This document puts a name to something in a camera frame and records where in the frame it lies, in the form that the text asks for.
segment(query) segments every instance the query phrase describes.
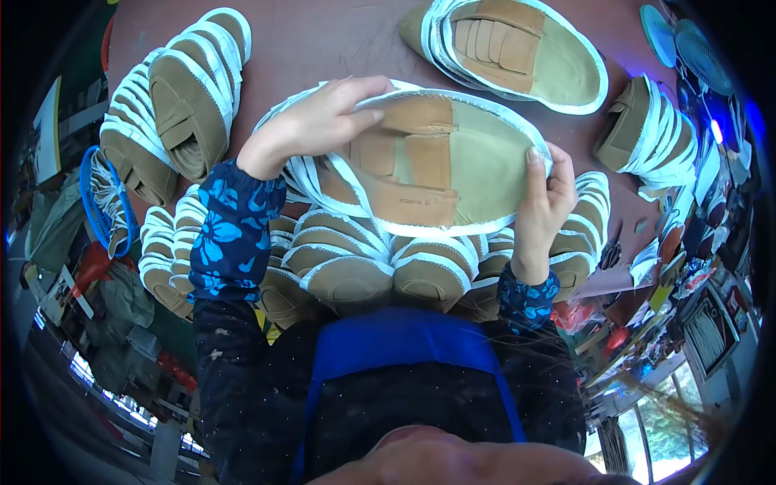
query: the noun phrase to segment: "table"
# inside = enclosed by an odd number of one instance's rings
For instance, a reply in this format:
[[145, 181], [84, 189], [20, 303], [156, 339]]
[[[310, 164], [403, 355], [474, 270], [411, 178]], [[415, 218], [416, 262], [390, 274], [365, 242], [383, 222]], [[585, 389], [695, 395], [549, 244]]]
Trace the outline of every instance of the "table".
[[[661, 9], [657, 0], [646, 2]], [[228, 157], [237, 155], [269, 108], [319, 81], [384, 74], [428, 88], [471, 92], [437, 71], [399, 38], [399, 20], [419, 3], [422, 0], [121, 2], [110, 42], [109, 91], [112, 93], [123, 76], [150, 50], [164, 46], [208, 10], [230, 6], [242, 12], [251, 24], [253, 49], [242, 72], [240, 112], [232, 125]], [[578, 175], [593, 170], [608, 175], [612, 204], [609, 233], [613, 234], [620, 219], [625, 220], [620, 238], [622, 256], [618, 266], [591, 275], [579, 295], [631, 289], [633, 281], [626, 264], [655, 238], [654, 227], [660, 211], [657, 203], [648, 203], [638, 196], [636, 177], [609, 171], [592, 156], [591, 150], [604, 125], [608, 107], [632, 76], [646, 72], [650, 79], [662, 81], [670, 87], [666, 93], [677, 105], [672, 91], [676, 71], [660, 64], [644, 37], [639, 19], [639, 7], [644, 0], [546, 0], [546, 3], [575, 25], [604, 57], [609, 94], [602, 108], [586, 116], [563, 115], [537, 102], [505, 102], [487, 93], [472, 93], [501, 102], [533, 123], [544, 138], [571, 155]], [[180, 178], [173, 200], [189, 185], [189, 181]], [[134, 194], [130, 198], [142, 224], [148, 204]], [[293, 205], [284, 209], [284, 213], [292, 216], [301, 211]], [[635, 234], [635, 223], [643, 217], [650, 222], [648, 229]]]

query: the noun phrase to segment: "hand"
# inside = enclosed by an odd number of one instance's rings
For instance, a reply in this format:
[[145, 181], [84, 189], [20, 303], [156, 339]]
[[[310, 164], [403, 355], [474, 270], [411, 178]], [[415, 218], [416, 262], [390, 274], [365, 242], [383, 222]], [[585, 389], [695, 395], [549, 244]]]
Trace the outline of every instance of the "hand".
[[342, 148], [385, 115], [378, 109], [354, 113], [355, 105], [393, 90], [385, 76], [329, 81], [248, 138], [237, 156], [237, 166], [253, 178], [271, 180], [292, 156], [322, 155]]
[[525, 199], [514, 221], [511, 269], [515, 278], [530, 286], [544, 283], [549, 276], [549, 249], [577, 205], [571, 157], [550, 142], [547, 147], [554, 164], [547, 179], [538, 151], [532, 147], [526, 154]]

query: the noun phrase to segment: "blue plastic basket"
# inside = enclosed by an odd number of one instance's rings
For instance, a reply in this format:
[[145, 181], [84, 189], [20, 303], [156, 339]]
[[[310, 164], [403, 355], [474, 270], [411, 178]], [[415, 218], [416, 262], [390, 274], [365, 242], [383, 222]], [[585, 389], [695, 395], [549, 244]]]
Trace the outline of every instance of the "blue plastic basket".
[[[89, 223], [92, 225], [92, 229], [95, 231], [100, 244], [102, 244], [105, 249], [108, 249], [108, 245], [110, 244], [110, 228], [113, 226], [113, 222], [108, 215], [99, 208], [92, 195], [92, 155], [98, 149], [99, 146], [97, 145], [86, 149], [84, 157], [81, 159], [81, 180], [79, 182], [81, 184], [81, 200], [84, 201], [84, 209], [86, 209], [86, 216], [89, 219]], [[119, 175], [116, 173], [116, 169], [113, 168], [110, 161], [108, 161], [108, 168], [113, 176], [113, 183], [116, 187], [123, 187], [123, 183], [119, 180]], [[135, 219], [135, 212], [132, 211], [132, 205], [130, 204], [130, 199], [126, 194], [125, 189], [119, 191], [119, 200], [124, 208], [128, 235], [126, 241], [119, 244], [116, 248], [116, 253], [113, 256], [114, 258], [121, 258], [124, 256], [130, 250], [132, 241], [134, 241], [140, 233], [140, 228], [137, 226], [137, 219]]]

